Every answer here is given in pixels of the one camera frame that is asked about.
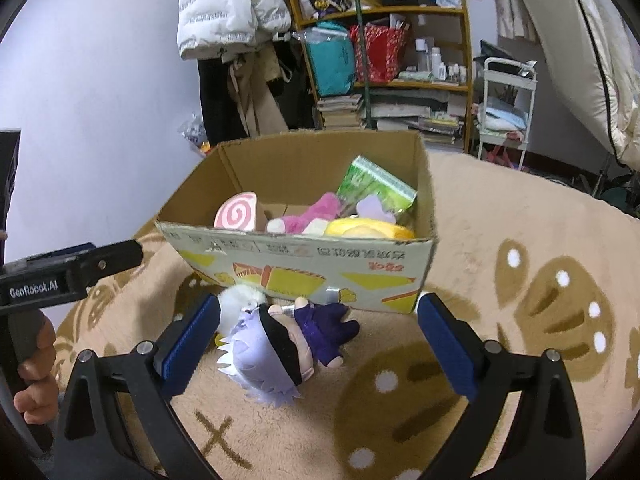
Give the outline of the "person's left hand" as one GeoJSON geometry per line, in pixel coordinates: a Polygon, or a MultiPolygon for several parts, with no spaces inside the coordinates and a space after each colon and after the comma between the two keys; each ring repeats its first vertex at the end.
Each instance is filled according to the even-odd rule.
{"type": "Polygon", "coordinates": [[[18,374],[28,386],[13,398],[14,408],[29,425],[47,424],[58,414],[58,383],[52,375],[56,359],[54,342],[53,325],[45,316],[35,353],[18,367],[18,374]]]}

